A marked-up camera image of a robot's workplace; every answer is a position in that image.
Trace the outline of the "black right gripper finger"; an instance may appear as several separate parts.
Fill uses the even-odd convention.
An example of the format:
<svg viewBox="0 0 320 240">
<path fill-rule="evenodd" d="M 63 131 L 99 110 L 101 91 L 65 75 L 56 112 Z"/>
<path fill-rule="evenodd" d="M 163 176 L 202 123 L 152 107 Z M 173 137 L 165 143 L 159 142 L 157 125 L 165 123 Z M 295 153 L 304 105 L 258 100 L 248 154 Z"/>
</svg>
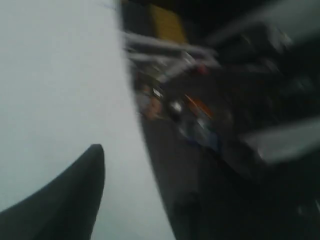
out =
<svg viewBox="0 0 320 240">
<path fill-rule="evenodd" d="M 104 150 L 93 144 L 46 186 L 0 213 L 0 238 L 89 240 L 104 186 Z"/>
</svg>

